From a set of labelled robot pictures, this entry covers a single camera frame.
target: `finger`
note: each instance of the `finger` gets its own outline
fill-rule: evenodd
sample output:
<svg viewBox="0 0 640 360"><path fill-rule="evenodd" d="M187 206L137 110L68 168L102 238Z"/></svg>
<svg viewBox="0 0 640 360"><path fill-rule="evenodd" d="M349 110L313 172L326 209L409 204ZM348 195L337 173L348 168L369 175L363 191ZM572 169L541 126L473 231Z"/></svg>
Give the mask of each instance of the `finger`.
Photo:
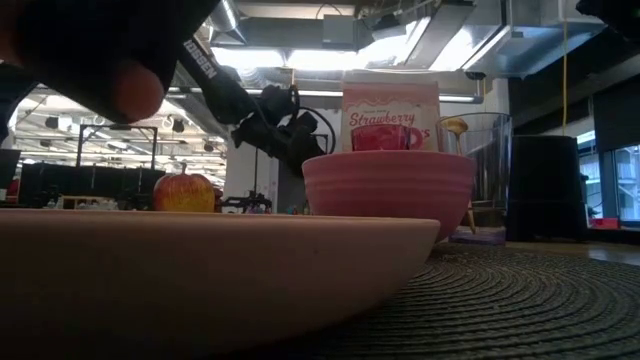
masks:
<svg viewBox="0 0 640 360"><path fill-rule="evenodd" d="M115 106L132 122L153 116L164 98L160 79L136 61L122 62L114 77Z"/></svg>

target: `plate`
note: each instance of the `plate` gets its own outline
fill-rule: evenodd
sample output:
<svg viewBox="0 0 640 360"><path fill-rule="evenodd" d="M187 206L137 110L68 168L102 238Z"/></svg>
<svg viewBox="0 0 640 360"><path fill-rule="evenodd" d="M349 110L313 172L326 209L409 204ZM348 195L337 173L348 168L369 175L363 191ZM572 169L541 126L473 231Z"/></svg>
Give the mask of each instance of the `plate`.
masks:
<svg viewBox="0 0 640 360"><path fill-rule="evenodd" d="M111 357L175 358L255 346L388 298L420 269L439 226L419 219L0 210L0 327L13 343L33 344L23 351L49 354L100 349Z"/></svg>

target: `ceiling pipe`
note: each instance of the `ceiling pipe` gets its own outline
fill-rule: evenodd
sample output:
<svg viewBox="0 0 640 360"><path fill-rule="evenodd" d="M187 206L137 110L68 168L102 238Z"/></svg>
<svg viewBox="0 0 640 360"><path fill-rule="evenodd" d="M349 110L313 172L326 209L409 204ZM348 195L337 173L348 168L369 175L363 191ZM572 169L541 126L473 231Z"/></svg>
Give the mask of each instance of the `ceiling pipe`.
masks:
<svg viewBox="0 0 640 360"><path fill-rule="evenodd" d="M209 18L217 32L225 33L243 44L247 43L238 28L238 25L240 25L240 12L233 0L220 0Z"/></svg>

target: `printed cup image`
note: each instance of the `printed cup image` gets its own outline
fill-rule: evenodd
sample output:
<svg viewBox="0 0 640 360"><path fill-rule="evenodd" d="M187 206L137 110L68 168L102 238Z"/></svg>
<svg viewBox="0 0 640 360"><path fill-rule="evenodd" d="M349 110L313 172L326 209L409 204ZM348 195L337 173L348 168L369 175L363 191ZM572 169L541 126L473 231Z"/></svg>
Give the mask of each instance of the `printed cup image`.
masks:
<svg viewBox="0 0 640 360"><path fill-rule="evenodd" d="M403 125L367 125L351 130L353 151L415 150L422 142L420 130Z"/></svg>

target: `placemat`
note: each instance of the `placemat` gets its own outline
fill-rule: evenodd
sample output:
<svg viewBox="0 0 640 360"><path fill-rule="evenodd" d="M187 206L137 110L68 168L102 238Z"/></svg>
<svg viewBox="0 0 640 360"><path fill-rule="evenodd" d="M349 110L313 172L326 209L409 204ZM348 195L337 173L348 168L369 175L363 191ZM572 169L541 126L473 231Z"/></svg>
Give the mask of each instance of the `placemat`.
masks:
<svg viewBox="0 0 640 360"><path fill-rule="evenodd" d="M271 359L640 358L640 268L441 244L375 310L237 354Z"/></svg>

